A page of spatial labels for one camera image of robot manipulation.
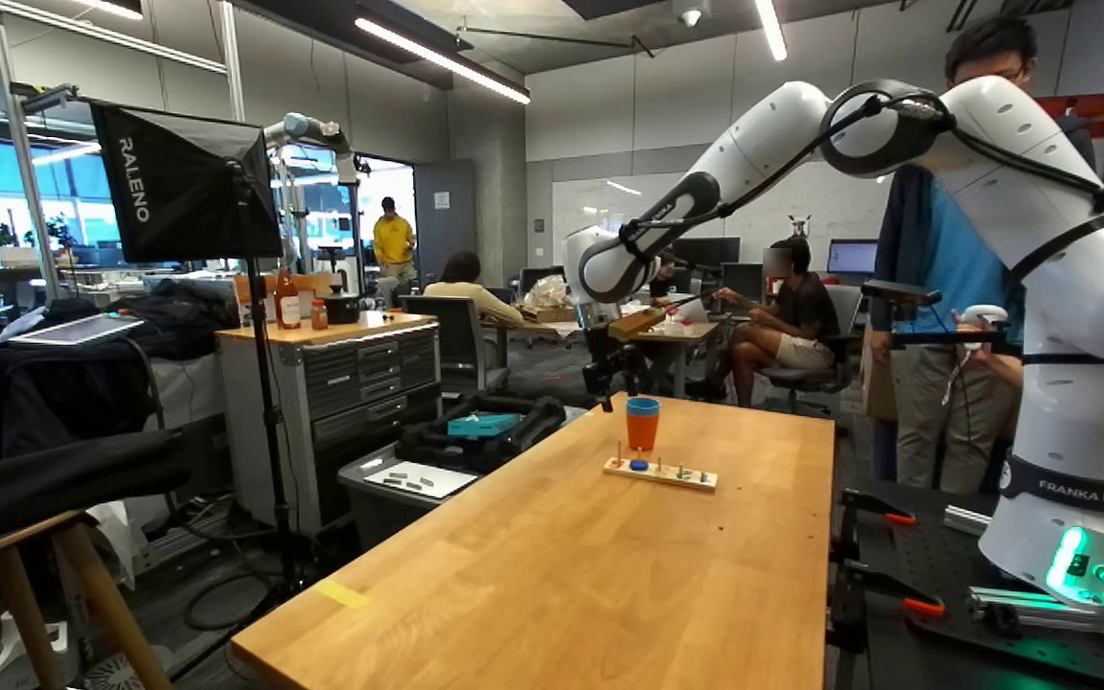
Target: floor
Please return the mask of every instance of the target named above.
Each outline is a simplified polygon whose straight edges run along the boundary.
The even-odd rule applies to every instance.
[[[837,399],[841,406],[841,448],[837,448],[837,485],[854,483],[865,448],[865,425],[854,423],[854,392]],[[257,526],[234,516],[225,531],[257,531]],[[336,565],[350,558],[355,546],[340,537]],[[298,558],[306,580],[335,571],[330,558]],[[129,599],[145,636],[169,658],[175,686],[185,690],[261,690],[263,677],[251,673],[229,653],[225,636],[234,621],[251,616],[257,602],[267,593],[261,580],[274,580],[279,558],[261,540],[219,540],[203,546],[162,571],[150,571]]]

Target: gray cabinet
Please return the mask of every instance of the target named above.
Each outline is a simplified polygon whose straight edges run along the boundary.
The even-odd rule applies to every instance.
[[[318,537],[327,526],[352,516],[336,466],[395,439],[407,423],[438,419],[438,322],[335,324],[313,331],[309,341],[277,332],[267,353],[290,528]],[[274,466],[254,336],[243,331],[223,332],[219,373],[234,498],[247,512],[274,526]]]

